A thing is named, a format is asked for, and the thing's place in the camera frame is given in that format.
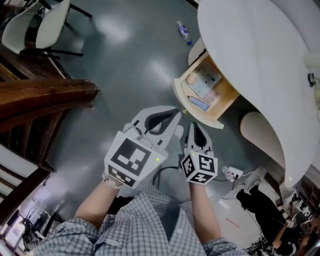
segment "black hair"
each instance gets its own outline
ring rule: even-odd
[[[310,250],[312,248],[312,246],[314,246],[314,244],[316,243],[316,241],[318,240],[318,235],[315,231],[312,231],[310,234],[310,238],[308,240],[308,244],[303,247],[306,250]]]

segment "water bottle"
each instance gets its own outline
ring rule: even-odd
[[[190,41],[189,33],[186,27],[182,24],[180,20],[176,22],[176,25],[181,33],[181,36],[183,37],[183,40],[186,41],[188,45],[191,45],[192,42]]]

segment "chair backrest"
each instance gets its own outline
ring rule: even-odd
[[[36,35],[35,47],[45,49],[57,42],[66,22],[69,9],[70,0],[63,0],[44,15]]]
[[[9,21],[2,35],[2,44],[6,48],[16,54],[25,49],[25,37],[29,24],[41,7],[43,5],[37,1]]]

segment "chair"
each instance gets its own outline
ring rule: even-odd
[[[71,4],[70,0],[58,0],[57,2],[59,3],[51,8],[44,0],[38,0],[28,9],[15,16],[9,21],[3,31],[2,44],[16,54],[38,55],[55,59],[59,57],[48,53],[83,56],[82,53],[51,49],[51,46],[57,42],[64,25],[70,26],[66,22],[70,8],[89,18],[91,18],[92,15]],[[45,14],[39,26],[35,40],[35,48],[26,48],[25,37],[29,24],[37,12],[43,7],[49,9],[49,11]]]

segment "wooden drawer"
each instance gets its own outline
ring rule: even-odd
[[[197,94],[187,85],[186,78],[190,73],[198,67],[204,60],[210,63],[214,69],[221,74],[222,78],[212,88],[219,94],[219,98],[216,99],[207,111],[203,111],[197,106],[193,105],[188,96],[197,98]],[[213,60],[210,58],[208,52],[204,52],[196,61],[194,61],[189,68],[180,76],[180,78],[174,79],[173,90],[176,97],[186,110],[194,116],[201,123],[207,126],[223,129],[224,125],[218,121],[218,118],[226,111],[226,109],[236,100],[239,93],[232,87],[229,81],[221,73]]]

